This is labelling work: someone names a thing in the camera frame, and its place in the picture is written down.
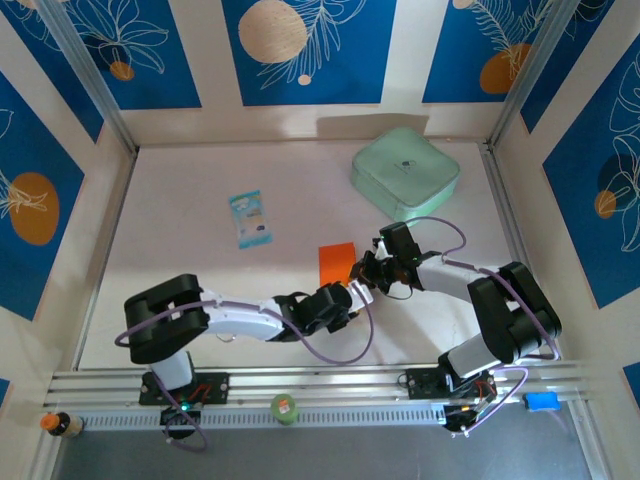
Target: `blue object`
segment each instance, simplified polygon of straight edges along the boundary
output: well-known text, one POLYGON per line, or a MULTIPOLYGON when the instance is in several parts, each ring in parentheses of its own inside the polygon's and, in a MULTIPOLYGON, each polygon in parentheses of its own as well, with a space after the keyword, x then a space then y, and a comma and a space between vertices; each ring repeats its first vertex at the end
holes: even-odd
POLYGON ((222 0, 243 105, 380 103, 395 6, 222 0))
POLYGON ((264 215, 260 190, 231 197, 229 205, 238 232, 238 247, 244 249, 273 241, 264 215))
POLYGON ((2 402, 4 402, 4 397, 7 396, 8 391, 9 391, 9 380, 0 378, 0 407, 2 407, 2 402))
POLYGON ((0 306, 33 320, 84 174, 2 74, 0 99, 0 306), (13 183, 23 174, 52 188, 21 191, 13 183), (31 219, 26 233, 53 225, 51 237, 29 243, 21 218, 31 219))
MULTIPOLYGON (((102 117, 38 12, 25 3, 0 0, 0 10, 96 141, 102 117)), ((121 109, 201 107, 167 0, 73 0, 62 6, 121 109)))
POLYGON ((522 118, 529 132, 538 124, 614 1, 592 0, 590 3, 582 2, 578 5, 522 107, 522 118))
POLYGON ((530 412, 541 412, 544 410, 560 410, 562 406, 558 401, 558 394, 555 392, 525 393, 524 406, 530 412))
POLYGON ((96 142, 104 123, 102 115, 60 52, 38 12, 25 6, 25 3, 28 2, 0 0, 0 11, 7 17, 89 137, 96 142))
POLYGON ((526 21, 531 18, 526 13, 538 11, 541 1, 462 2, 469 4, 466 8, 457 5, 458 2, 448 3, 422 102, 503 101, 507 92, 486 92, 480 84, 481 75, 485 68, 491 71, 490 59, 501 58, 501 65, 507 69, 501 69, 498 64, 498 69, 494 68, 488 76, 498 78, 506 72, 515 78, 516 71, 509 71, 510 62, 504 53, 506 43, 511 43, 513 48, 517 44, 533 43, 539 29, 526 21), (531 28, 519 27, 525 24, 531 28), (517 33, 512 35, 511 42, 506 42, 501 32, 510 30, 517 33))
POLYGON ((629 382, 629 386, 631 387, 631 392, 636 398, 636 403, 638 407, 640 407, 640 362, 627 365, 623 370, 627 377, 627 382, 629 382))
POLYGON ((640 287, 640 36, 544 162, 598 307, 640 287))

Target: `small bottle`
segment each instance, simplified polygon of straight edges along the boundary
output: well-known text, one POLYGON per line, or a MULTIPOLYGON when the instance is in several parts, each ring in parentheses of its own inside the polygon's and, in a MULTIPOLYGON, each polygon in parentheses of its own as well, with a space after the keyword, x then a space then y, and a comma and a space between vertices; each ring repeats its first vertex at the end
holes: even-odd
POLYGON ((47 413, 40 420, 40 427, 54 437, 71 438, 84 428, 84 420, 70 413, 47 413))

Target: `orange cap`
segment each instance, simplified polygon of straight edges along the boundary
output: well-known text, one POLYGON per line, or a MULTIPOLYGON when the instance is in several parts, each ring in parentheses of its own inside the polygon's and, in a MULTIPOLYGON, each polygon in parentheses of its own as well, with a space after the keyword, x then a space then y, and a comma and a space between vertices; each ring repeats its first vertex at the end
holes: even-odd
POLYGON ((54 430, 58 425, 60 425, 60 417, 55 413, 47 413, 40 420, 40 428, 43 430, 54 430))

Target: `gray floor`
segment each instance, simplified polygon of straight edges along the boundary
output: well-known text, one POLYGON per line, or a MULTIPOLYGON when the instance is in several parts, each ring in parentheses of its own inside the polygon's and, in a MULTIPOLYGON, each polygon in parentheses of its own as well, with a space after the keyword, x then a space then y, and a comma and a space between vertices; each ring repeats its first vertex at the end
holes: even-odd
POLYGON ((590 478, 567 409, 508 405, 470 438, 442 427, 209 430, 212 447, 168 447, 160 432, 84 432, 56 472, 72 479, 389 480, 590 478))

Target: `white table surface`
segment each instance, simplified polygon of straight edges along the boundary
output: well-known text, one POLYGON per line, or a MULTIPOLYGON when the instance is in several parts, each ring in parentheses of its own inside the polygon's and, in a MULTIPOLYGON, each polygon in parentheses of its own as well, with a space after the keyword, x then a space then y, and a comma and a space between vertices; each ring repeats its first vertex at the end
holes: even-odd
MULTIPOLYGON (((250 299, 319 287, 318 247, 353 241, 360 258, 392 221, 349 181, 351 159, 366 141, 285 142, 142 148, 107 263, 80 362, 81 369, 131 367, 113 340, 126 328, 123 304, 132 295, 181 273, 201 286, 250 299), (273 243, 237 247, 228 198, 261 190, 273 243)), ((434 215, 459 225, 467 248, 457 257, 503 265, 509 250, 475 143, 434 141, 461 166, 454 195, 434 215)), ((412 227, 423 251, 443 251, 459 239, 448 227, 412 227)), ((402 296, 402 287, 392 290, 402 296)), ((478 332, 473 309, 439 293, 394 301, 374 293, 375 339, 360 364, 433 362, 478 332)), ((310 337, 325 355, 348 359, 369 333, 363 314, 333 335, 310 337)), ((201 335, 188 350, 199 367, 321 364, 299 342, 239 338, 225 344, 201 335)))

